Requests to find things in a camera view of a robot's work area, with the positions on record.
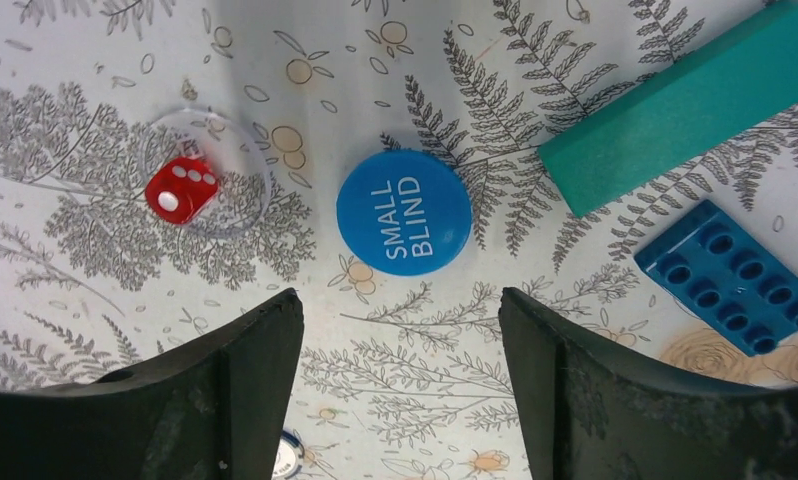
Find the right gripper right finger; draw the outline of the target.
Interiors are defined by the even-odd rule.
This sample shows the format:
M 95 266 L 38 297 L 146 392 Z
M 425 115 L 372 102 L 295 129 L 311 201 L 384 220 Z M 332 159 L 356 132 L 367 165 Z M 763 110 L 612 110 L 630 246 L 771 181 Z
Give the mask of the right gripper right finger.
M 516 288 L 498 312 L 534 479 L 798 479 L 798 387 L 683 370 Z

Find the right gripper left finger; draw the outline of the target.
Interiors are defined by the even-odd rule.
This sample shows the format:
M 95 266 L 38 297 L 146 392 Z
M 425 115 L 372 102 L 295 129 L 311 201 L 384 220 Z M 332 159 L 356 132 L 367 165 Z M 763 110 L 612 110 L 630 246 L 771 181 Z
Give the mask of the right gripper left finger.
M 93 383 L 0 392 L 0 479 L 268 479 L 303 334 L 286 289 Z

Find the blue small blind button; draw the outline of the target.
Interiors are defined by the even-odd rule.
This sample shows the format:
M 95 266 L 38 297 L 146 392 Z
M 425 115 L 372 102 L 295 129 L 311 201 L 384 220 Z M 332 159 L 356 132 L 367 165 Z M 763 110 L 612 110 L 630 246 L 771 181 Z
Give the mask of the blue small blind button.
M 336 198 L 338 230 L 350 251 L 383 273 L 435 272 L 462 252 L 472 207 L 458 175 L 435 157 L 390 150 L 357 165 Z

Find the teal rectangular block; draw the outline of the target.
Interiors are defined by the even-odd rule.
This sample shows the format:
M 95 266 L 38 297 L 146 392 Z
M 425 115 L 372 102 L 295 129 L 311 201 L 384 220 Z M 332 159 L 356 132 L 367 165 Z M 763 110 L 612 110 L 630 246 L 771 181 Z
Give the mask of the teal rectangular block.
M 538 149 L 584 216 L 798 104 L 798 1 L 738 23 Z

